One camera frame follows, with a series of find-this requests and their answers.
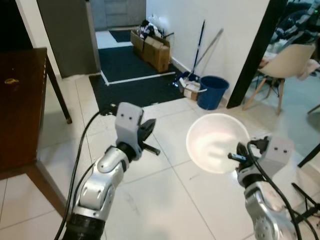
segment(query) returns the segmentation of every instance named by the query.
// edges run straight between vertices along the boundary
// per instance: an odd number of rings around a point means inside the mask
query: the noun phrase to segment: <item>mop handle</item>
[[[203,21],[203,24],[202,24],[201,34],[200,34],[200,39],[199,39],[199,44],[198,44],[198,49],[197,49],[197,51],[196,51],[196,55],[195,55],[195,60],[194,60],[193,67],[196,66],[197,61],[198,61],[198,55],[199,55],[199,50],[200,50],[200,46],[201,46],[202,36],[203,36],[204,30],[205,30],[205,23],[206,23],[206,20],[204,20],[204,21]]]
[[[195,71],[196,67],[200,64],[200,62],[202,61],[202,59],[204,59],[205,55],[209,52],[209,49],[215,44],[215,42],[217,41],[217,39],[220,37],[220,35],[224,32],[224,29],[221,28],[220,31],[217,33],[217,35],[215,36],[215,38],[212,40],[212,42],[210,43],[210,45],[208,46],[208,48],[205,50],[204,54],[201,56],[201,58],[199,59],[199,61],[196,63],[196,65],[194,66],[194,68],[192,69],[192,71],[190,72],[190,74],[188,75],[187,78],[189,78],[192,74],[192,72]]]

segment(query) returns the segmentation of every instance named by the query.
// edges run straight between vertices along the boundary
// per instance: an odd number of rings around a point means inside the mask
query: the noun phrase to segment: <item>gray cabinet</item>
[[[94,28],[135,26],[146,19],[146,0],[90,0]]]

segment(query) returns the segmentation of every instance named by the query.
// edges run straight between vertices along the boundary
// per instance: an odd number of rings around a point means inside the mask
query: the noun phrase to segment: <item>white bowl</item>
[[[228,159],[236,153],[239,142],[250,141],[246,127],[233,116],[224,113],[207,114],[190,127],[186,136],[186,149],[192,161],[214,174],[231,173],[239,162]]]

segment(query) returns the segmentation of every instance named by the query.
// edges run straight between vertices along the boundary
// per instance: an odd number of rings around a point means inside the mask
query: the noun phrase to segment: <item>cardboard box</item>
[[[133,52],[145,62],[150,63],[159,72],[165,72],[169,68],[170,43],[158,37],[140,38],[135,31],[131,31]]]
[[[193,101],[198,100],[198,95],[199,95],[199,90],[200,90],[200,83],[198,82],[191,82],[186,87],[184,88],[183,95],[186,98],[189,98]]]

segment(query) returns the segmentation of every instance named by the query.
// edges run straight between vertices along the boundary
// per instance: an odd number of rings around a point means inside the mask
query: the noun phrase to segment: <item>black door frame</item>
[[[248,57],[226,106],[228,109],[239,106],[245,98],[246,92],[257,72],[261,59],[267,50],[270,39],[287,3],[288,0],[270,0]]]

